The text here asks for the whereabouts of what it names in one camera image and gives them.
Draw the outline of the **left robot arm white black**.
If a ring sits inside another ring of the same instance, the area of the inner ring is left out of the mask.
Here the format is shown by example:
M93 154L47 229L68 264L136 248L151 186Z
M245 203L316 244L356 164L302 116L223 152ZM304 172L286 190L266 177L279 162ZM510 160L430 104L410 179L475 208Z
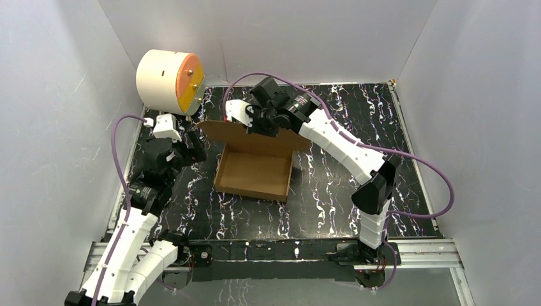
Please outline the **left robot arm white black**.
M127 185L129 203L90 277L78 291L68 293L65 305L137 305L151 284L171 264L183 265L192 256L188 238L167 230L138 260L142 244L157 223L180 171L206 160L200 133L186 132L191 144L150 137L141 165Z

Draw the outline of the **brown cardboard box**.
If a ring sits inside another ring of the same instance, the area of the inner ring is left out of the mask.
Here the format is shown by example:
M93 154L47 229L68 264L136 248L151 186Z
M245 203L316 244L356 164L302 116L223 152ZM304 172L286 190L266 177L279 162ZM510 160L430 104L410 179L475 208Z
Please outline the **brown cardboard box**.
M205 120L197 126L207 139L224 144L214 188L218 192L271 201L288 199L293 155L312 142L282 129L277 137L249 134L239 123Z

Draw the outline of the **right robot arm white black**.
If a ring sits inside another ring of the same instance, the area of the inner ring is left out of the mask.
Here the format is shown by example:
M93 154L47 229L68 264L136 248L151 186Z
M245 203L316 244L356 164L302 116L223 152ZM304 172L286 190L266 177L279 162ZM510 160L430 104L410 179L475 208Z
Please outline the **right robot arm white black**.
M249 133L277 136L281 129L292 131L330 154L359 183L351 196L360 213L359 259L361 263L381 264L390 199L401 158L365 148L332 118L326 104L314 94L291 96L270 76L253 86L249 93L255 103L241 108L248 119Z

